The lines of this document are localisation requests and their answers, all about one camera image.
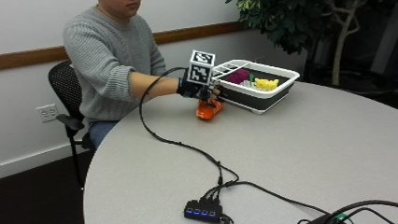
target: wall outlet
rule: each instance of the wall outlet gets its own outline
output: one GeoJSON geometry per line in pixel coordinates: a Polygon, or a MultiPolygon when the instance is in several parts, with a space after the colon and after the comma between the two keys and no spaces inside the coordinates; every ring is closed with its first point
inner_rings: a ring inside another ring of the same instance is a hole
{"type": "Polygon", "coordinates": [[[55,120],[59,116],[59,109],[56,105],[44,105],[38,107],[36,110],[40,114],[43,123],[55,120]]]}

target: plastic bin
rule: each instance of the plastic bin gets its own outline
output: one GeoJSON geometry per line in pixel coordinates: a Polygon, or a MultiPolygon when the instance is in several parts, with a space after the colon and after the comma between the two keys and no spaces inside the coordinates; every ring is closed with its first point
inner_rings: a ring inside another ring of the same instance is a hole
{"type": "Polygon", "coordinates": [[[212,81],[224,87],[227,96],[223,99],[227,102],[263,114],[285,98],[299,77],[296,71],[244,60],[232,60],[213,68],[212,81]],[[261,91],[227,81],[228,76],[239,69],[249,70],[257,78],[279,79],[279,86],[272,91],[261,91]]]}

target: chair back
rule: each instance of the chair back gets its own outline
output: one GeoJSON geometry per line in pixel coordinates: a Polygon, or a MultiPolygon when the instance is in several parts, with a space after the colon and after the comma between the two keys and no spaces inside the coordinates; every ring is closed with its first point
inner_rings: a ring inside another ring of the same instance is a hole
{"type": "Polygon", "coordinates": [[[83,102],[83,88],[71,60],[54,66],[48,72],[48,81],[67,108],[67,112],[75,119],[83,120],[86,116],[79,109],[83,102]]]}

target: white round table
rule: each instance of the white round table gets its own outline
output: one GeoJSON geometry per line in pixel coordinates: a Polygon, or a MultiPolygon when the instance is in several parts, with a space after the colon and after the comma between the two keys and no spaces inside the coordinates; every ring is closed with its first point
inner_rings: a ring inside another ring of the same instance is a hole
{"type": "MultiPolygon", "coordinates": [[[[199,101],[179,95],[143,106],[159,136],[200,148],[275,193],[328,212],[365,200],[398,202],[398,110],[327,87],[296,82],[263,115],[225,105],[196,117],[199,101]]],[[[233,176],[223,172],[224,180],[233,176]]],[[[118,124],[90,166],[86,224],[195,224],[183,210],[217,185],[219,168],[192,149],[160,142],[139,109],[118,124]]],[[[323,216],[251,186],[223,189],[224,213],[236,224],[285,223],[323,216]]],[[[398,208],[373,206],[393,221],[398,208]]],[[[384,223],[369,212],[356,224],[384,223]]]]}

